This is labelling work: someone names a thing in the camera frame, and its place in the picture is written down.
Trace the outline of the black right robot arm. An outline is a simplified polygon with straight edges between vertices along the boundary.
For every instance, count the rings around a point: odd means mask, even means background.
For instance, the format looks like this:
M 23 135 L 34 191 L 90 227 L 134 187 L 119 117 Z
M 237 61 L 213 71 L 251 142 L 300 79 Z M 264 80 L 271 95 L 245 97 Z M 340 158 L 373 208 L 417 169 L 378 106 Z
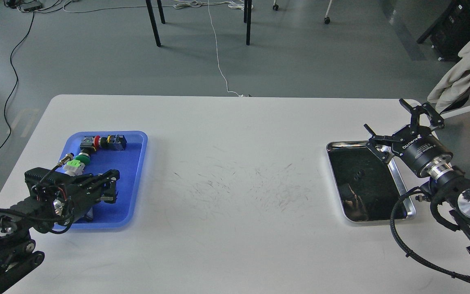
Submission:
M 430 212 L 440 225 L 453 232 L 462 231 L 470 240 L 470 179 L 460 168 L 451 165 L 452 152 L 433 135 L 434 130 L 444 128 L 444 118 L 429 103 L 412 106 L 404 99 L 399 102 L 410 113 L 410 123 L 390 136 L 378 135 L 365 124 L 364 128 L 371 134 L 366 147 L 385 164 L 394 156 L 400 158 L 416 177 L 429 181 L 397 199 L 390 212 L 390 231 L 406 257 L 470 283 L 470 276 L 439 267 L 415 253 L 397 232 L 395 212 L 405 199 L 415 196 L 418 201 L 429 202 Z M 466 249 L 470 255 L 470 246 Z

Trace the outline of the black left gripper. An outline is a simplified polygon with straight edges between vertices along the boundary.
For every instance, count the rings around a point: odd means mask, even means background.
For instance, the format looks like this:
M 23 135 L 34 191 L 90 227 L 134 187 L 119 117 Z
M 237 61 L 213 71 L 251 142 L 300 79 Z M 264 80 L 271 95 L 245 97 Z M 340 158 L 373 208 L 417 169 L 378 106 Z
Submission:
M 60 223 L 73 223 L 84 219 L 97 203 L 116 203 L 116 182 L 120 171 L 110 169 L 94 176 L 62 176 L 58 187 L 64 192 L 60 199 L 63 207 Z

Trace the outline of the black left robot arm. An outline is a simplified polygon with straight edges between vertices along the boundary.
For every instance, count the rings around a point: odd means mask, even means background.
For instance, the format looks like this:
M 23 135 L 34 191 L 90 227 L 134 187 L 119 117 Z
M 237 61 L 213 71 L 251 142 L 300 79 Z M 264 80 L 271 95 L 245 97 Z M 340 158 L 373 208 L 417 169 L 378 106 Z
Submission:
M 52 169 L 26 171 L 30 195 L 11 208 L 0 209 L 0 294 L 44 261 L 45 253 L 35 249 L 30 229 L 62 234 L 97 203 L 116 202 L 118 170 L 78 176 L 58 172 L 71 159 L 69 153 Z

